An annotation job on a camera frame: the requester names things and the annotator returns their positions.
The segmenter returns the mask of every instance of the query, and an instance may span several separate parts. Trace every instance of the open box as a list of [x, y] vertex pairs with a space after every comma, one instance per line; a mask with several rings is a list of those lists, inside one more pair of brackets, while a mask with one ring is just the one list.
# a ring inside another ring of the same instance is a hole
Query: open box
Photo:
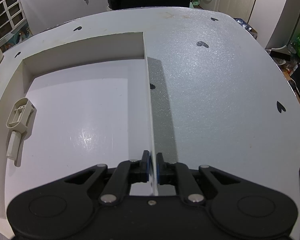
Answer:
[[[35, 110], [17, 160], [7, 160], [5, 124], [23, 97]], [[143, 33], [74, 41], [25, 58], [0, 100], [0, 217], [21, 192], [98, 163], [141, 159], [143, 150], [154, 154]], [[151, 180], [130, 194], [156, 194]]]

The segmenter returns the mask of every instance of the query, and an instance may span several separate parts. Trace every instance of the mop handle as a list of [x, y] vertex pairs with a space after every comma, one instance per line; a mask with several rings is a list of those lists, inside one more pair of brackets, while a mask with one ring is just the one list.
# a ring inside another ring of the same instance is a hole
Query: mop handle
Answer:
[[294, 34], [294, 32], [296, 31], [296, 28], [297, 28], [297, 25], [298, 25], [298, 23], [299, 23], [299, 20], [300, 20], [300, 11], [299, 11], [299, 15], [298, 15], [296, 24], [295, 24], [294, 27], [293, 27], [293, 31], [292, 31], [292, 33], [291, 33], [291, 35], [290, 35], [290, 38], [289, 38], [289, 40], [288, 40], [286, 46], [288, 46], [288, 45], [290, 44], [290, 42], [291, 42], [291, 40], [292, 40], [292, 37], [293, 37], [293, 34]]

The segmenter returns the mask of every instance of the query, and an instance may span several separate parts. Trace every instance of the white table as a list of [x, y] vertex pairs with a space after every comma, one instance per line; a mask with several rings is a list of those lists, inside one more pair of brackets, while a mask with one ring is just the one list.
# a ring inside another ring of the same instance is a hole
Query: white table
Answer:
[[[82, 29], [74, 32], [78, 26]], [[60, 44], [124, 32], [144, 32], [150, 82], [156, 86], [151, 90], [156, 152], [166, 161], [190, 168], [209, 164], [287, 194], [299, 209], [291, 234], [299, 239], [300, 105], [269, 55], [225, 14], [142, 8], [71, 21], [5, 52], [0, 98], [18, 66], [11, 62], [19, 51], [20, 63]], [[209, 47], [197, 46], [198, 41]], [[277, 101], [286, 112], [279, 113]], [[0, 165], [4, 183], [5, 163]], [[0, 232], [11, 237], [5, 219]]]

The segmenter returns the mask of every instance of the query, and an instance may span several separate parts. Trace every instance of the wall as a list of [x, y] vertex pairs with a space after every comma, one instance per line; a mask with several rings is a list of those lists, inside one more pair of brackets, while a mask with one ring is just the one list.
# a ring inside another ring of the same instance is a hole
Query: wall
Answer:
[[107, 0], [21, 0], [33, 34], [63, 22], [105, 12]]
[[249, 24], [258, 32], [257, 41], [265, 48], [279, 21], [286, 0], [256, 0]]
[[[285, 45], [296, 23], [300, 9], [300, 0], [287, 0], [278, 24], [268, 42], [267, 48], [280, 48]], [[300, 33], [300, 20], [293, 39]]]

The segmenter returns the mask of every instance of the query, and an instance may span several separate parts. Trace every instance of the heart-shaped mark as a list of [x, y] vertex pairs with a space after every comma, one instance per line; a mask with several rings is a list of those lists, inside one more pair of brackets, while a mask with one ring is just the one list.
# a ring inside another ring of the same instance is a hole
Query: heart-shaped mark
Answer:
[[203, 41], [198, 41], [197, 42], [197, 46], [204, 46], [204, 47], [206, 47], [206, 48], [208, 48], [209, 47], [209, 45], [207, 44], [207, 43], [205, 43], [205, 42], [203, 42]]
[[284, 112], [286, 111], [286, 109], [284, 108], [284, 106], [281, 105], [279, 103], [279, 101], [277, 101], [277, 108], [278, 108], [279, 113], [281, 113], [282, 111], [284, 111]]

